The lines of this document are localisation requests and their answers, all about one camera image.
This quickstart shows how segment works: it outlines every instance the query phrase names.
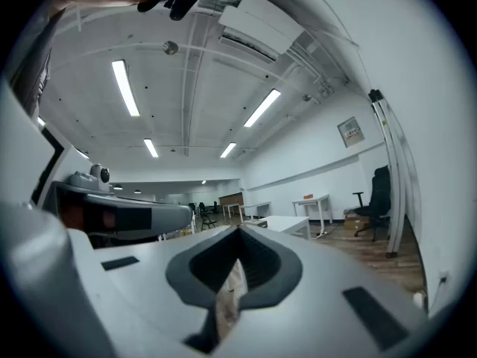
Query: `air conditioner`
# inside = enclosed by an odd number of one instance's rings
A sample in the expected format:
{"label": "air conditioner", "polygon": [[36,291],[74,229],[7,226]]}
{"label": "air conditioner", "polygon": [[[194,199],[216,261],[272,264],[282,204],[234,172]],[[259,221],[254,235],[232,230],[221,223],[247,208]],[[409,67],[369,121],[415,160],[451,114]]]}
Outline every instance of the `air conditioner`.
{"label": "air conditioner", "polygon": [[225,27],[220,43],[267,63],[276,61],[304,31],[267,0],[241,0],[238,7],[227,6],[218,23]]}

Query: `desk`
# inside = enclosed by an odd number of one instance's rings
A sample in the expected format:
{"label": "desk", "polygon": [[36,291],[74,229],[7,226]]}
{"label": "desk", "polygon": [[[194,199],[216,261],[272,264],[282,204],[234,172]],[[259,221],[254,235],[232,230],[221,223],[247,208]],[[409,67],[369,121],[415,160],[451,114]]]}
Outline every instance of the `desk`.
{"label": "desk", "polygon": [[321,230],[320,230],[320,234],[318,235],[317,238],[326,235],[325,224],[324,224],[324,220],[323,220],[323,210],[321,208],[321,202],[325,201],[325,200],[328,201],[329,223],[333,224],[333,216],[332,216],[332,211],[331,211],[331,201],[329,200],[329,195],[323,195],[319,198],[302,199],[302,200],[292,201],[293,210],[295,211],[295,216],[297,215],[297,204],[299,206],[316,206],[316,205],[318,205],[318,211],[320,212]]}
{"label": "desk", "polygon": [[241,209],[242,208],[254,208],[254,207],[262,207],[262,206],[268,206],[268,208],[270,210],[270,216],[271,216],[272,215],[272,213],[271,213],[271,201],[266,201],[265,203],[251,204],[250,206],[239,206],[238,210],[240,211],[240,219],[242,219],[242,216],[241,216]]}
{"label": "desk", "polygon": [[310,222],[308,216],[267,216],[260,219],[267,222],[267,228],[275,232],[295,233],[304,229],[305,239],[310,240]]}
{"label": "desk", "polygon": [[244,219],[241,217],[241,211],[240,211],[240,204],[239,203],[228,204],[228,205],[226,204],[226,205],[222,206],[222,210],[224,211],[224,219],[225,219],[225,207],[227,207],[227,209],[229,210],[229,219],[231,219],[232,216],[230,215],[230,208],[235,207],[235,206],[238,206],[238,211],[240,212],[240,222],[243,223]]}

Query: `black office chair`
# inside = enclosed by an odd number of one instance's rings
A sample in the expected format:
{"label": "black office chair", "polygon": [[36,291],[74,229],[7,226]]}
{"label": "black office chair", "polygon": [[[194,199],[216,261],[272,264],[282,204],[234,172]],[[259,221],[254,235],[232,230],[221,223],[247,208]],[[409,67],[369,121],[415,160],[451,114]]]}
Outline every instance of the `black office chair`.
{"label": "black office chair", "polygon": [[210,220],[209,215],[207,215],[205,211],[200,212],[200,217],[202,218],[202,226],[200,227],[201,232],[203,231],[204,225],[206,225],[208,229],[210,229],[211,225],[213,225],[213,227],[215,228],[215,223],[217,222],[217,220]]}
{"label": "black office chair", "polygon": [[358,195],[361,205],[360,208],[354,209],[354,212],[357,215],[369,216],[370,218],[369,227],[357,230],[355,237],[357,237],[360,232],[372,228],[374,230],[373,241],[375,242],[377,227],[385,225],[385,220],[382,216],[386,215],[391,208],[391,177],[388,167],[384,166],[374,171],[373,192],[371,193],[369,205],[363,206],[360,195],[362,192],[354,192],[353,194]]}

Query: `ceiling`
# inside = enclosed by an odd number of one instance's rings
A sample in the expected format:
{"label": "ceiling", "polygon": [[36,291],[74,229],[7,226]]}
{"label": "ceiling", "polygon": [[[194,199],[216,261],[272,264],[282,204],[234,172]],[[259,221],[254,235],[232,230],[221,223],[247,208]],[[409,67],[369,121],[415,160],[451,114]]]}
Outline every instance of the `ceiling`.
{"label": "ceiling", "polygon": [[[173,22],[158,7],[139,14],[135,7],[75,9],[59,24],[51,54],[51,79],[45,88],[40,116],[53,124],[93,162],[107,165],[151,158],[144,138],[151,138],[160,158],[171,149],[184,156],[219,160],[230,142],[237,158],[255,151],[287,122],[323,100],[313,78],[290,57],[266,64],[218,42],[219,13],[196,9]],[[174,55],[162,50],[176,42]],[[304,47],[306,35],[297,40]],[[339,71],[321,47],[312,46],[335,90]],[[140,116],[131,117],[122,100],[111,63],[124,59]],[[282,95],[251,128],[253,111],[272,88]],[[311,95],[313,99],[303,100]],[[141,148],[142,153],[129,153]]]}

